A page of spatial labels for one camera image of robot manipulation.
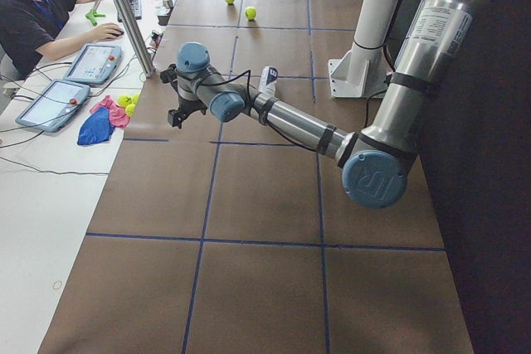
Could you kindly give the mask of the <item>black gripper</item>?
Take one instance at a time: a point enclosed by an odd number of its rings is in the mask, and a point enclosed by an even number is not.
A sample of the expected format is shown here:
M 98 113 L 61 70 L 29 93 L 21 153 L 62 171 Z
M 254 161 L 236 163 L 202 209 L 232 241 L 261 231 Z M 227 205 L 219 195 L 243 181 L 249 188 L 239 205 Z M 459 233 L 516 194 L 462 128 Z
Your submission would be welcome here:
M 183 122 L 194 112 L 205 115 L 207 106 L 192 92 L 177 88 L 178 107 L 168 111 L 168 123 L 171 127 L 181 128 Z

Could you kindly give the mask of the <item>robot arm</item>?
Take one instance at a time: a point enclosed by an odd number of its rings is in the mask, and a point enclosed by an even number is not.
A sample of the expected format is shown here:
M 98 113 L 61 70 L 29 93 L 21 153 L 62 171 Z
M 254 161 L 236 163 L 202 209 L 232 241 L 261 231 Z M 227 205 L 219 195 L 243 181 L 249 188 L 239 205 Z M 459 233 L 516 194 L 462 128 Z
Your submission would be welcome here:
M 176 61 L 160 75 L 178 95 L 168 122 L 180 127 L 194 112 L 222 122 L 246 114 L 292 143 L 332 158 L 352 201 L 368 208 L 391 206 L 407 188 L 426 102 L 437 96 L 475 15 L 492 1 L 421 0 L 394 70 L 387 73 L 381 52 L 399 0 L 363 0 L 351 49 L 329 62 L 334 96 L 382 96 L 373 122 L 360 132 L 344 132 L 279 100 L 270 67 L 257 87 L 223 79 L 198 42 L 182 44 Z

